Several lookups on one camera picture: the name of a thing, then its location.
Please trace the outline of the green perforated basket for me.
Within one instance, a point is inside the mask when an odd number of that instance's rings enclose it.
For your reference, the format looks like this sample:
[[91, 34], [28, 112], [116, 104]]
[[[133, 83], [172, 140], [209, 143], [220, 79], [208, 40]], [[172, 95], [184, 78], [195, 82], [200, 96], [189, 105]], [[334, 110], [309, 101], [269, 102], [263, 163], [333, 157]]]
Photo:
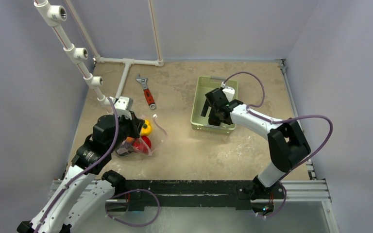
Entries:
[[205, 117], [201, 116], [204, 103], [206, 101], [205, 94], [217, 87], [220, 87], [224, 80], [225, 78], [215, 76], [200, 76], [198, 78], [190, 119], [192, 129], [229, 135], [236, 128], [234, 124], [227, 125], [222, 123], [220, 126], [210, 125], [208, 123], [208, 117], [211, 110], [210, 108], [208, 109]]

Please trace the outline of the orange green mango toy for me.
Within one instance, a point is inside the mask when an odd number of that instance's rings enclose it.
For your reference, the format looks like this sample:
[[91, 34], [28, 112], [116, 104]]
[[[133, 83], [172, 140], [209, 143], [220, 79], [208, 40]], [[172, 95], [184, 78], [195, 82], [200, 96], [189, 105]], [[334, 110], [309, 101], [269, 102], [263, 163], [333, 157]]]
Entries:
[[135, 138], [132, 138], [132, 137], [127, 137], [125, 140], [126, 143], [130, 143], [130, 144], [133, 143], [134, 141], [135, 141]]

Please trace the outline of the red tomato toy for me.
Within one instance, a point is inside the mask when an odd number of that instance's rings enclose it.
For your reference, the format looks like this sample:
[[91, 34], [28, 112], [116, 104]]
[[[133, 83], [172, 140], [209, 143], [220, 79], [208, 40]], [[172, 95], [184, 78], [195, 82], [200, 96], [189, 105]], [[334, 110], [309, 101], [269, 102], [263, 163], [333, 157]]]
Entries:
[[137, 153], [149, 154], [152, 143], [147, 136], [141, 136], [132, 143], [132, 147]]

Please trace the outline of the yellow lemon toy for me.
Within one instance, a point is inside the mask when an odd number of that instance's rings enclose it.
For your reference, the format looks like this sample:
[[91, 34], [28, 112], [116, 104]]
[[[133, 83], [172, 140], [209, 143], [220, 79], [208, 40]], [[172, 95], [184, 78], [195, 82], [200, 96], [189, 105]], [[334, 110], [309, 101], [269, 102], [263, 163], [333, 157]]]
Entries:
[[144, 120], [144, 124], [141, 127], [140, 135], [149, 136], [153, 131], [151, 122], [149, 120]]

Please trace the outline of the clear zip top bag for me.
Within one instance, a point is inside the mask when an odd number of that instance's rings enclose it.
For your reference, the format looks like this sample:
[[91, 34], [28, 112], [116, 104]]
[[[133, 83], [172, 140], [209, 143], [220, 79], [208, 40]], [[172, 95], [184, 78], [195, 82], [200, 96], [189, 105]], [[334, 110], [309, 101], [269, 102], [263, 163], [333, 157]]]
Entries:
[[142, 115], [145, 122], [141, 127], [140, 137], [128, 137], [122, 142], [115, 153], [117, 157], [123, 157], [130, 154], [140, 154], [145, 156], [152, 156], [157, 152], [168, 140], [167, 131], [158, 124], [157, 114], [150, 117]]

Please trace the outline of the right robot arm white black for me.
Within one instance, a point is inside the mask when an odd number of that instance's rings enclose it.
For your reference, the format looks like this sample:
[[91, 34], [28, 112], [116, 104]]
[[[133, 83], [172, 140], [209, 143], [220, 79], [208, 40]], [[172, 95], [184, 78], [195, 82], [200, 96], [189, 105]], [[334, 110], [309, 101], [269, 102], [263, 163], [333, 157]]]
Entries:
[[267, 140], [271, 162], [253, 180], [253, 191], [258, 197], [270, 194], [272, 187], [311, 153], [296, 120], [276, 119], [239, 100], [229, 100], [223, 88], [211, 90], [205, 98], [201, 115], [208, 116], [210, 125], [239, 125]]

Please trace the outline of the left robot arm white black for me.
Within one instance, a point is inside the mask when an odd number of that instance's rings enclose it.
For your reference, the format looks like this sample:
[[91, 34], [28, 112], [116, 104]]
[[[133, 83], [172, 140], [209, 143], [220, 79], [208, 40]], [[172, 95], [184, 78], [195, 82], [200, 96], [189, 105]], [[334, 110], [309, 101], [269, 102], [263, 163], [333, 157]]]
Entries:
[[145, 121], [131, 112], [103, 115], [93, 126], [71, 161], [61, 184], [48, 203], [32, 220], [23, 221], [18, 233], [73, 233], [107, 197], [118, 199], [125, 194], [125, 178], [108, 171], [91, 194], [82, 193], [111, 160], [112, 152], [128, 137], [139, 138]]

